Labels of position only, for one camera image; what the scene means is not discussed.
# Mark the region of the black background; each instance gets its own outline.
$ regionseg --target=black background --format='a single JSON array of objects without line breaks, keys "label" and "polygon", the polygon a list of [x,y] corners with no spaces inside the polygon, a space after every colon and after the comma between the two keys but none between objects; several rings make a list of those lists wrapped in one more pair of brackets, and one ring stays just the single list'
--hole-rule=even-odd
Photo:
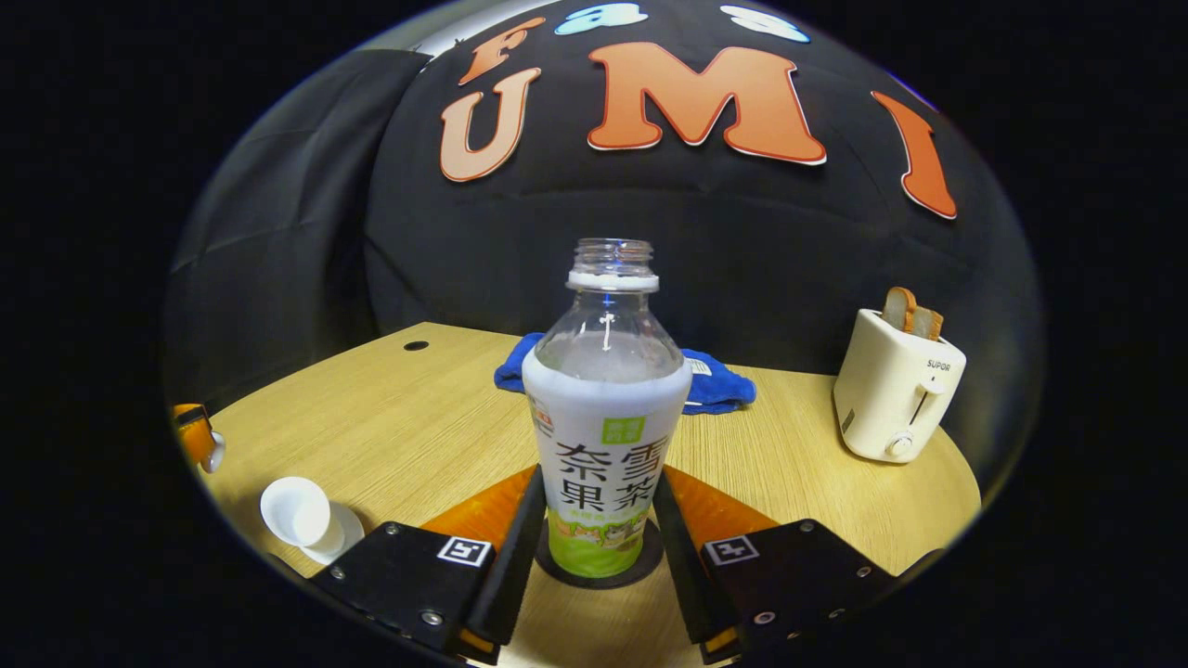
[{"label": "black background", "polygon": [[[261,5],[13,14],[5,210],[21,269],[5,321],[7,447],[21,456],[6,479],[23,664],[407,664],[279,586],[162,447],[157,309],[204,179],[282,94],[417,6]],[[805,662],[1182,664],[1170,270],[1184,10],[782,6],[909,82],[984,152],[1050,321],[1043,415],[1001,496],[948,559],[853,623],[861,639]]]}]

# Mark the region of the green label section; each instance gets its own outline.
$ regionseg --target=green label section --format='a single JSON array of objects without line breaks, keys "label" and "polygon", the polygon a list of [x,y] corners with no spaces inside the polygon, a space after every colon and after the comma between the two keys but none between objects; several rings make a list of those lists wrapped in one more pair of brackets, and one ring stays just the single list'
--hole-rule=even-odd
[{"label": "green label section", "polygon": [[638,443],[647,417],[608,417],[602,421],[604,443]]},{"label": "green label section", "polygon": [[644,542],[646,511],[620,524],[586,527],[549,511],[549,553],[569,573],[609,578],[631,568]]}]

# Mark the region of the bottle neck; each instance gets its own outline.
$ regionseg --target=bottle neck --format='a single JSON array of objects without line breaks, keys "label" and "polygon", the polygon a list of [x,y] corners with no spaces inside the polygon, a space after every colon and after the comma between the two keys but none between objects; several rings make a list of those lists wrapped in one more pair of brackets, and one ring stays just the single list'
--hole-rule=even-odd
[{"label": "bottle neck", "polygon": [[647,310],[647,292],[606,292],[602,290],[577,290],[574,308],[593,310]]}]

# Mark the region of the wooden table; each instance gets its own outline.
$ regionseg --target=wooden table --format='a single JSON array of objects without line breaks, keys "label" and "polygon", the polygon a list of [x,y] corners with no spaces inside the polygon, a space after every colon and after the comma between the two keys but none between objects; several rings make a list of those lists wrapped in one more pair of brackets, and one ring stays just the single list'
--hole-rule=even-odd
[{"label": "wooden table", "polygon": [[[412,341],[429,346],[406,351]],[[422,323],[323,360],[214,415],[227,456],[200,475],[248,542],[312,575],[322,567],[260,517],[260,493],[277,478],[316,481],[371,531],[387,519],[419,525],[538,460],[524,396],[493,383],[516,341]],[[832,376],[732,368],[754,380],[758,401],[682,416],[668,464],[777,522],[814,517],[892,574],[948,544],[978,512],[973,473],[943,430],[909,465],[862,460],[841,442]],[[533,563],[499,662],[700,664],[666,562],[601,592],[562,585]]]}]

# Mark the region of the blue letter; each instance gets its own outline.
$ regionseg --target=blue letter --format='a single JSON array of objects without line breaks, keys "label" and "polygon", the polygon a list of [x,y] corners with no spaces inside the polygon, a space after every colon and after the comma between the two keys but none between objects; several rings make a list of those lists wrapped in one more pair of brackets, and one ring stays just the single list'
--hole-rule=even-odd
[{"label": "blue letter", "polygon": [[637,24],[647,18],[647,14],[639,13],[639,5],[634,2],[611,2],[609,5],[598,5],[587,7],[581,12],[574,12],[565,17],[565,23],[552,31],[557,34],[574,34],[594,30],[600,25],[607,27],[617,25]]},{"label": "blue letter", "polygon": [[745,7],[735,7],[733,5],[722,5],[722,11],[734,17],[731,19],[732,21],[747,30],[766,32],[767,34],[775,34],[776,37],[783,37],[784,39],[791,39],[792,42],[802,42],[804,44],[809,43],[809,36],[804,34],[798,27],[785,21],[784,19],[771,14],[764,14],[763,12],[756,12],[754,10],[747,10]]}]

